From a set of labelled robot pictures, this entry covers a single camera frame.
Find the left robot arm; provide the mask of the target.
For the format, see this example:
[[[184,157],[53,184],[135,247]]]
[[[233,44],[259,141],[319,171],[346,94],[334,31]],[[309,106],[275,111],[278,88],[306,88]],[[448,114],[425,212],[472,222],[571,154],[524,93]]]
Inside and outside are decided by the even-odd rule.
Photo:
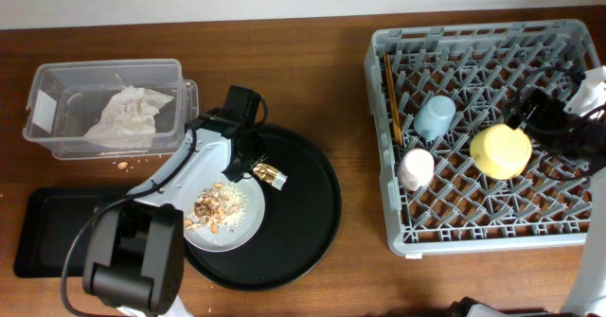
[[[186,316],[178,296],[186,243],[203,240],[242,218],[228,250],[261,224],[265,199],[254,171],[268,155],[256,119],[267,104],[251,89],[231,86],[221,108],[186,124],[179,149],[143,184],[101,208],[84,224],[92,232],[82,285],[86,293],[128,316]]]

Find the gold snack wrapper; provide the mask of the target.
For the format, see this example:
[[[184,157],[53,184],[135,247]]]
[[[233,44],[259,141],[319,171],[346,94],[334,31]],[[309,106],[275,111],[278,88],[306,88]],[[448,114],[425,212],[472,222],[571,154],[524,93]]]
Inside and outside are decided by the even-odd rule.
[[[280,172],[277,168],[265,163],[257,163],[253,167],[253,173],[260,180],[277,190],[281,190],[288,180],[287,175]]]

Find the white tissue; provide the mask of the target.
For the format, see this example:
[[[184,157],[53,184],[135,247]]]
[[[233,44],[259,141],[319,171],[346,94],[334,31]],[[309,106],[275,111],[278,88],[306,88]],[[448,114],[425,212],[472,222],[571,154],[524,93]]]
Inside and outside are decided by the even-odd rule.
[[[156,132],[154,117],[173,100],[173,96],[128,86],[113,95],[87,138],[113,137]]]

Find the grey plate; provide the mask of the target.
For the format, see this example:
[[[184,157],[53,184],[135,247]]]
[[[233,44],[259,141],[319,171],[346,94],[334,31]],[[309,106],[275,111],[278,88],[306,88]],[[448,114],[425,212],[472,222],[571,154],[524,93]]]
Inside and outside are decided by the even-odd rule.
[[[237,186],[247,196],[248,204],[243,220],[232,230],[222,228],[218,234],[207,230],[184,230],[185,239],[195,248],[212,253],[221,253],[234,250],[247,242],[260,228],[265,212],[265,201],[259,183],[252,177],[240,180],[237,183],[228,181],[224,175],[212,181],[206,188],[217,182]]]

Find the yellow bowl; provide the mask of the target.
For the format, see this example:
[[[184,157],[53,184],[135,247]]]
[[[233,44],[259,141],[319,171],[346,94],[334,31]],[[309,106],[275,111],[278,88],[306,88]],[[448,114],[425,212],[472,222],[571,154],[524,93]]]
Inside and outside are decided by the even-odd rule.
[[[470,156],[478,170],[496,180],[520,175],[531,154],[528,136],[506,124],[493,125],[479,132],[470,146]]]

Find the blue cup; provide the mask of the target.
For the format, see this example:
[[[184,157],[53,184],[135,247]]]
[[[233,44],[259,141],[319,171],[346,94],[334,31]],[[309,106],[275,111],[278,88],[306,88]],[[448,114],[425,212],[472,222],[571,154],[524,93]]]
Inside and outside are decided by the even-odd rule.
[[[427,141],[443,136],[455,115],[455,103],[445,96],[431,97],[415,116],[413,127]]]

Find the food scraps pile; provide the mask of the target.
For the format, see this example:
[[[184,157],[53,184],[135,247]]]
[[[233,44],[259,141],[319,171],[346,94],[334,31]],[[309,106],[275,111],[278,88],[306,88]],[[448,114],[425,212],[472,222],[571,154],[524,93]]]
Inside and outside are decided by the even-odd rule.
[[[207,230],[218,234],[232,230],[243,220],[247,196],[235,185],[217,182],[204,189],[184,220],[187,231]]]

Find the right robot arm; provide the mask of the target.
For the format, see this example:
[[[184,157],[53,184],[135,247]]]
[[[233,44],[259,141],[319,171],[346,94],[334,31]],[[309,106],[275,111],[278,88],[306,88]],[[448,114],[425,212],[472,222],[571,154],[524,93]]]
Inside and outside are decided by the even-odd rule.
[[[565,99],[535,84],[542,74],[566,74],[575,89]],[[591,191],[591,215],[581,262],[561,316],[605,314],[605,67],[574,73],[546,66],[533,71],[508,105],[506,123],[545,148],[539,171],[561,183],[586,180]]]

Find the pink cup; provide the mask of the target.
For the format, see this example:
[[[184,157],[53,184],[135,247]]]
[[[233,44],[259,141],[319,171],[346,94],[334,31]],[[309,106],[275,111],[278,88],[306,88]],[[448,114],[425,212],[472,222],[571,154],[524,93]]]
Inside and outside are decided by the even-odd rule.
[[[412,149],[401,159],[397,177],[405,189],[416,191],[431,183],[434,171],[435,161],[432,154],[424,149]]]

